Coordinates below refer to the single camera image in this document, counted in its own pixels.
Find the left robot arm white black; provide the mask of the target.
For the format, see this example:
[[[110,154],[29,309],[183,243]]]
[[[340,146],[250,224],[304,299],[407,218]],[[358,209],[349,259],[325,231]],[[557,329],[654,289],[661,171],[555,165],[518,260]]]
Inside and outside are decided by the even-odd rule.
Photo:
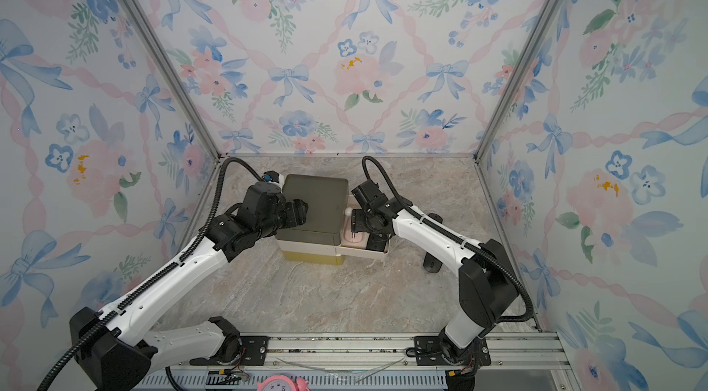
[[[203,358],[233,364],[243,356],[239,330],[215,316],[189,328],[153,331],[156,322],[202,280],[261,239],[306,222],[308,206],[289,200],[277,184],[258,182],[243,202],[212,214],[190,245],[152,277],[99,311],[70,320],[72,358],[99,390],[131,390],[146,376]]]

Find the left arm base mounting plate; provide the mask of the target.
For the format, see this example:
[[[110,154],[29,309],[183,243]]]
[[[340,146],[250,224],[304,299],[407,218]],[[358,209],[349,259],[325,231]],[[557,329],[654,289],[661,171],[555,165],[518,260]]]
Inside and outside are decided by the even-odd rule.
[[[189,361],[189,364],[191,366],[223,367],[264,366],[269,341],[267,336],[228,338],[214,356],[193,359]]]

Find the cream drawer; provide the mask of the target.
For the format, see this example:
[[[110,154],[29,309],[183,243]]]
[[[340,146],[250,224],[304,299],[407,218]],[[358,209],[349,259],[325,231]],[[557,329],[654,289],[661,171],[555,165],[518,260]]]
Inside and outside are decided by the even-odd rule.
[[[367,258],[372,260],[384,260],[388,255],[389,244],[385,245],[383,251],[370,250],[367,248],[370,234],[365,231],[354,230],[355,219],[354,209],[345,209],[344,223],[340,231],[340,245],[336,247],[338,256],[352,256]]]

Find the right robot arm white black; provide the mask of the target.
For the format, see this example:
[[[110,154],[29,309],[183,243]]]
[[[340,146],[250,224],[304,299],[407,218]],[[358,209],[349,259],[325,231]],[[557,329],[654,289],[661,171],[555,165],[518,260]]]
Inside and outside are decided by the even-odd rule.
[[[396,236],[426,252],[429,271],[447,267],[455,273],[459,310],[441,330],[435,355],[451,365],[468,363],[497,325],[534,317],[533,301],[501,243],[455,232],[404,197],[387,197],[371,180],[352,195],[359,206],[352,212],[351,230],[369,234],[369,249],[378,251]]]

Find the three-drawer storage cabinet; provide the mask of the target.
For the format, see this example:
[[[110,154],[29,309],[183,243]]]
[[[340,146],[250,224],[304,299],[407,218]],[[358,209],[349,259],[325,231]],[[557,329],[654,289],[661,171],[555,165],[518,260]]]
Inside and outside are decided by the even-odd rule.
[[[300,199],[308,206],[306,222],[281,230],[276,242],[283,256],[292,262],[339,266],[341,230],[348,203],[348,181],[344,178],[290,174],[283,187],[286,199]]]

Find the black Lecoo mouse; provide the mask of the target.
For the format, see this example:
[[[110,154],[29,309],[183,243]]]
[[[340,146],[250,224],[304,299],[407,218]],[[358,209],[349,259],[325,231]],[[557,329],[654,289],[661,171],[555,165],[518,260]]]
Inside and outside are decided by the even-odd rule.
[[[437,274],[442,269],[442,262],[431,253],[426,253],[423,260],[423,268],[431,274]]]

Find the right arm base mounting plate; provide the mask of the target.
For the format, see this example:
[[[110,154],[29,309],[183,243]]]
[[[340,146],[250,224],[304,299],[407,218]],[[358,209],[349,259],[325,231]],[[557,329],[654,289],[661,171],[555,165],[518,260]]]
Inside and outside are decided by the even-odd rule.
[[[444,336],[416,336],[406,355],[418,366],[489,366],[492,364],[486,339],[475,338],[466,348],[458,348]]]

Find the pink computer mouse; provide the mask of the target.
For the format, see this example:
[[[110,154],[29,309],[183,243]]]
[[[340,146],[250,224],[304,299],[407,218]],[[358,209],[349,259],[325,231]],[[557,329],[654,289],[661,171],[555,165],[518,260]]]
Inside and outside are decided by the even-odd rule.
[[[365,249],[369,234],[367,232],[352,232],[351,226],[346,226],[342,232],[342,245],[346,247]]]

